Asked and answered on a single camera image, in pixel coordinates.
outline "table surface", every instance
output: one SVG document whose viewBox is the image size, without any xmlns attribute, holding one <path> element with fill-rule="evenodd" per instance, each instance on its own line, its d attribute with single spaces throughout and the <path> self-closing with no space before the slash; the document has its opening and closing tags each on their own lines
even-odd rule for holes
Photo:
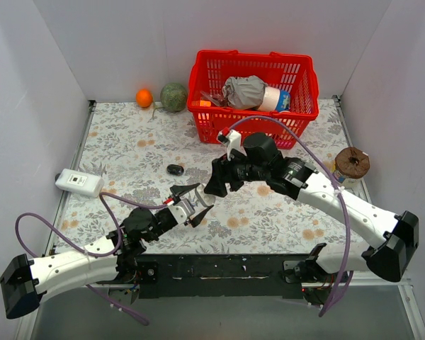
<svg viewBox="0 0 425 340">
<path fill-rule="evenodd" d="M 302 140 L 328 166 L 348 142 L 333 100 L 319 101 L 320 113 Z M 143 110 L 136 103 L 98 103 L 81 156 L 79 170 L 102 176 L 104 191 L 138 203 L 158 205 L 174 185 L 207 183 L 211 161 L 225 153 L 220 145 L 198 139 L 191 113 Z M 314 163 L 300 145 L 284 156 Z M 166 173 L 180 164 L 184 175 Z M 352 192 L 366 199 L 362 185 Z M 118 218 L 132 207 L 107 198 Z M 71 194 L 62 232 L 76 244 L 88 244 L 115 227 L 98 198 Z M 247 183 L 238 192 L 218 198 L 202 224 L 179 225 L 148 246 L 150 254 L 310 252 L 320 242 L 344 243 L 344 226 L 323 212 L 274 193 L 265 183 Z M 352 235 L 352 242 L 362 239 Z M 57 252 L 70 250 L 61 239 Z"/>
</svg>

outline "green melon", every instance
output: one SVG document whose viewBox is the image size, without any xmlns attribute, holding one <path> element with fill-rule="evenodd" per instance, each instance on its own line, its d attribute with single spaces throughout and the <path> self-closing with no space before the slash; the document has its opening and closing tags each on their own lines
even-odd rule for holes
<svg viewBox="0 0 425 340">
<path fill-rule="evenodd" d="M 187 91 L 181 84 L 168 83 L 161 91 L 161 102 L 168 112 L 182 111 L 186 107 Z"/>
</svg>

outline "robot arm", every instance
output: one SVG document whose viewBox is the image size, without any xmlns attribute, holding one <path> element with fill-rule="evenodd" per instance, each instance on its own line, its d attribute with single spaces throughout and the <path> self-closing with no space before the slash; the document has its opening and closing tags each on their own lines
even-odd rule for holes
<svg viewBox="0 0 425 340">
<path fill-rule="evenodd" d="M 83 248 L 85 254 L 72 250 L 47 257 L 28 259 L 26 254 L 15 257 L 0 277 L 6 317 L 15 319 L 37 309 L 39 304 L 67 290 L 99 281 L 151 280 L 147 268 L 139 268 L 135 257 L 143 254 L 143 241 L 153 242 L 180 224 L 198 226 L 214 206 L 215 197 L 203 192 L 203 185 L 172 186 L 166 207 L 152 214 L 145 208 L 134 209 L 123 220 L 120 231 L 113 231 Z M 203 206 L 195 217 L 196 207 L 183 196 L 195 192 L 194 201 Z M 123 242 L 109 256 L 89 256 L 87 252 L 106 254 L 117 245 L 118 232 Z"/>
<path fill-rule="evenodd" d="M 236 149 L 237 132 L 224 131 L 218 138 L 227 153 L 212 161 L 212 176 L 205 192 L 225 197 L 228 183 L 237 191 L 245 181 L 265 181 L 275 192 L 318 208 L 343 222 L 341 205 L 331 181 L 313 165 L 283 157 L 272 138 L 254 133 L 243 143 L 246 155 Z M 419 243 L 419 220 L 406 211 L 401 216 L 371 205 L 343 191 L 351 229 L 365 242 L 352 244 L 347 270 L 371 270 L 387 281 L 401 280 Z M 312 251 L 314 264 L 325 273 L 339 270 L 344 247 L 322 244 Z"/>
<path fill-rule="evenodd" d="M 227 195 L 226 184 L 231 191 L 237 191 L 246 181 L 265 181 L 275 192 L 316 207 L 343 222 L 341 206 L 330 180 L 301 159 L 283 157 L 270 137 L 263 133 L 248 136 L 244 140 L 246 155 L 237 150 L 241 139 L 238 132 L 224 132 L 218 139 L 228 150 L 212 161 L 212 174 L 206 187 L 199 183 L 172 186 L 165 208 L 155 214 L 145 208 L 134 209 L 119 230 L 84 246 L 85 252 L 106 254 L 116 248 L 121 232 L 123 242 L 114 254 L 95 257 L 68 251 L 35 259 L 27 259 L 25 254 L 15 257 L 0 277 L 6 317 L 26 315 L 41 302 L 89 283 L 130 282 L 137 278 L 140 283 L 154 282 L 157 266 L 137 262 L 146 250 L 143 241 L 157 241 L 179 224 L 198 226 L 213 207 L 215 196 Z M 195 191 L 198 206 L 204 207 L 195 217 L 194 205 L 183 197 L 190 191 Z M 419 220 L 408 211 L 396 215 L 346 191 L 342 194 L 351 228 L 365 240 L 351 244 L 346 270 L 371 270 L 385 280 L 399 281 L 418 247 Z M 305 261 L 297 263 L 290 273 L 285 271 L 286 279 L 294 275 L 297 282 L 318 281 L 322 276 L 336 273 L 343 253 L 342 245 L 318 244 Z"/>
</svg>

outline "red plastic basket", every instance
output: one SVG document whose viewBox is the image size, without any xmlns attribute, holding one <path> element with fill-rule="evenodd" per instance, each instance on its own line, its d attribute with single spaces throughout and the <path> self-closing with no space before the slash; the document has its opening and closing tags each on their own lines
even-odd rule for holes
<svg viewBox="0 0 425 340">
<path fill-rule="evenodd" d="M 256 75 L 269 86 L 291 95 L 290 112 L 260 112 L 233 108 L 202 107 L 198 105 L 201 91 L 221 94 L 228 77 Z M 189 79 L 188 109 L 197 125 L 198 136 L 204 143 L 218 143 L 217 134 L 225 127 L 252 115 L 267 115 L 286 124 L 298 137 L 310 121 L 318 116 L 318 81 L 312 58 L 307 55 L 253 55 L 238 51 L 208 51 L 197 54 Z M 237 128 L 242 139 L 254 132 L 271 136 L 281 149 L 291 149 L 295 139 L 281 126 L 267 120 L 253 119 Z"/>
</svg>

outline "white wall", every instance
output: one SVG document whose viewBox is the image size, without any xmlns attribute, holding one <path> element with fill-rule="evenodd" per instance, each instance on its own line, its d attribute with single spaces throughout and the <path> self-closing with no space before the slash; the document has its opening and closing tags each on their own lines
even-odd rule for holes
<svg viewBox="0 0 425 340">
<path fill-rule="evenodd" d="M 375 203 L 419 216 L 409 271 L 425 321 L 425 0 L 392 0 L 343 103 L 353 142 L 370 154 Z"/>
<path fill-rule="evenodd" d="M 88 99 L 187 84 L 202 49 L 311 55 L 341 94 L 390 0 L 34 0 Z"/>
<path fill-rule="evenodd" d="M 23 250 L 14 221 L 25 212 L 53 220 L 60 192 L 54 175 L 71 164 L 88 102 L 31 0 L 0 0 L 0 275 Z M 23 237 L 42 253 L 48 231 L 24 220 Z M 5 318 L 0 340 L 17 320 Z"/>
</svg>

